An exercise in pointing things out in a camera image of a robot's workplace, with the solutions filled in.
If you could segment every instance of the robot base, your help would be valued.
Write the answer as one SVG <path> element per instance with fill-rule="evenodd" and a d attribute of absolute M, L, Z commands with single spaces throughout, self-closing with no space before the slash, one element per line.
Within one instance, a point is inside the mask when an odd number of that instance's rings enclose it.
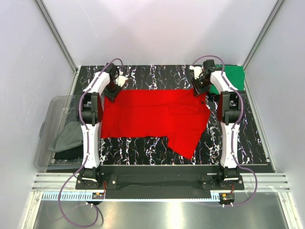
<path fill-rule="evenodd" d="M 202 183 L 203 190 L 232 190 L 232 184 L 234 184 L 234 190 L 244 190 L 243 177 L 240 175 L 238 180 L 217 182 L 216 175 L 202 175 L 200 182 Z"/>
<path fill-rule="evenodd" d="M 106 181 L 106 190 L 115 190 L 117 183 L 118 183 L 118 176 L 117 175 L 103 175 L 102 176 L 103 182 Z M 103 190 L 104 186 L 103 183 L 99 184 L 92 180 L 86 179 L 77 179 L 75 189 L 83 189 L 83 190 Z"/>

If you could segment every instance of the table surface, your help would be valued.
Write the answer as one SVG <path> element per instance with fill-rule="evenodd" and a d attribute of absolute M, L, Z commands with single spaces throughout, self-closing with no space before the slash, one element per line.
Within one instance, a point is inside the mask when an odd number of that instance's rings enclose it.
<path fill-rule="evenodd" d="M 93 79 L 99 66 L 82 66 L 74 93 L 81 93 Z M 129 79 L 124 89 L 191 89 L 188 65 L 124 66 Z M 222 153 L 222 132 L 216 117 L 218 95 L 208 94 L 206 103 L 211 110 L 207 129 L 203 132 L 191 160 L 167 147 L 166 137 L 107 138 L 101 140 L 103 165 L 214 165 Z M 255 119 L 245 98 L 245 113 L 238 137 L 238 159 L 241 164 L 267 164 Z"/>

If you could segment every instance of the red cloth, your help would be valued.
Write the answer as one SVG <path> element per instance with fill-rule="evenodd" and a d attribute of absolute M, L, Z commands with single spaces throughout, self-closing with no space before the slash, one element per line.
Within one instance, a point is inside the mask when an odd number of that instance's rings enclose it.
<path fill-rule="evenodd" d="M 168 137 L 168 147 L 191 159 L 210 110 L 205 94 L 193 90 L 124 90 L 114 103 L 105 99 L 102 138 Z"/>

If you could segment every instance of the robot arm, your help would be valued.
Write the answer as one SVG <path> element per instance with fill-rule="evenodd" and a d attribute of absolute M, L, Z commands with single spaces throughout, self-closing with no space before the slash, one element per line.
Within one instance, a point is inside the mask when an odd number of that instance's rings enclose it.
<path fill-rule="evenodd" d="M 241 104 L 234 90 L 237 89 L 231 84 L 222 69 L 215 67 L 214 60 L 207 60 L 201 66 L 190 66 L 190 70 L 194 71 L 192 84 L 194 87 L 194 95 L 199 95 L 210 90 L 210 85 L 214 84 L 220 93 L 217 119 L 221 122 L 223 134 L 223 152 L 220 160 L 217 180 L 219 183 L 223 181 L 237 181 L 240 178 L 237 164 L 237 142 L 240 124 L 234 123 L 238 120 L 241 112 Z M 245 92 L 238 91 L 244 99 Z"/>
<path fill-rule="evenodd" d="M 88 156 L 84 169 L 80 172 L 80 178 L 85 180 L 92 180 L 101 183 L 101 178 L 98 174 L 98 167 L 100 166 L 99 146 L 102 128 L 102 115 L 104 96 L 110 101 L 114 101 L 117 94 L 121 91 L 126 78 L 119 72 L 119 77 L 114 80 L 118 69 L 114 64 L 110 64 L 102 73 L 101 69 L 95 73 L 93 80 L 82 92 L 86 93 L 81 107 L 81 115 L 85 125 L 81 125 L 83 134 L 83 163 Z M 81 94 L 77 95 L 76 101 L 79 106 Z"/>

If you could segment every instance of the transparent plastic bin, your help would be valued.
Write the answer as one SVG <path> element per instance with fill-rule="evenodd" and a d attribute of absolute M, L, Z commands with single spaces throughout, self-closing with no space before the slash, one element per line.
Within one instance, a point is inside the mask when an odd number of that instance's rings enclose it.
<path fill-rule="evenodd" d="M 75 96 L 58 96 L 52 99 L 45 122 L 41 126 L 40 140 L 34 159 L 39 171 L 52 169 L 74 169 L 82 164 L 82 158 L 75 160 L 55 160 L 54 152 L 48 147 L 69 122 L 77 121 Z"/>

